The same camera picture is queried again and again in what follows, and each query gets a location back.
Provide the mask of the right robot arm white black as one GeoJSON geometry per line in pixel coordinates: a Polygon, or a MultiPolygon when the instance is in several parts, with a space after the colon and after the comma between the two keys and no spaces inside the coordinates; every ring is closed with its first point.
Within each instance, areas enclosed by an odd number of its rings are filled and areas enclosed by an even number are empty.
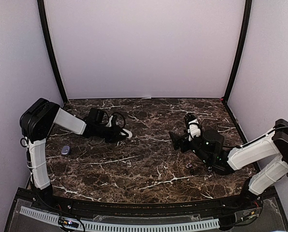
{"type": "Polygon", "coordinates": [[[236,206],[247,209],[255,196],[274,185],[285,175],[288,176],[288,122],[279,119],[262,136],[243,145],[227,147],[224,136],[217,130],[203,130],[192,114],[184,117],[186,129],[178,135],[169,132],[175,150],[182,153],[192,151],[207,167],[219,175],[229,175],[243,167],[274,156],[274,159],[245,183],[242,195],[236,198],[236,206]]]}

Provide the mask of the white earbud charging case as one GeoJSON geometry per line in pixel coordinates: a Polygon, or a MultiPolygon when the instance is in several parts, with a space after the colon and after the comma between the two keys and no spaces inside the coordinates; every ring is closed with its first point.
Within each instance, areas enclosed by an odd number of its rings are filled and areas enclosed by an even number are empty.
{"type": "Polygon", "coordinates": [[[132,138],[133,137],[132,132],[127,130],[127,129],[122,129],[121,135],[126,136],[126,138],[132,138]]]}

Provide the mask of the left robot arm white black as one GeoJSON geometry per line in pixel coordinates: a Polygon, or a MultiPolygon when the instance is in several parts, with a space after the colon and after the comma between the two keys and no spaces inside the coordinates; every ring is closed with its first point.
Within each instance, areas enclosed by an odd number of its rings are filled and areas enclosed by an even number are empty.
{"type": "Polygon", "coordinates": [[[47,173],[45,145],[54,125],[85,138],[99,137],[105,143],[117,143],[131,138],[132,133],[116,123],[117,112],[103,123],[105,111],[91,108],[89,114],[80,119],[65,111],[58,104],[39,98],[20,118],[23,147],[27,149],[27,162],[32,188],[47,191],[52,189],[47,173]]]}

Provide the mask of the purple earbud charging case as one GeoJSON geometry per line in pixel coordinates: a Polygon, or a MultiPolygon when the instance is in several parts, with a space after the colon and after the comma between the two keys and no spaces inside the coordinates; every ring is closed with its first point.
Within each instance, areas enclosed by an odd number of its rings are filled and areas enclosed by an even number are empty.
{"type": "Polygon", "coordinates": [[[71,153],[71,148],[68,145],[65,145],[61,149],[61,155],[62,156],[68,156],[71,153]]]}

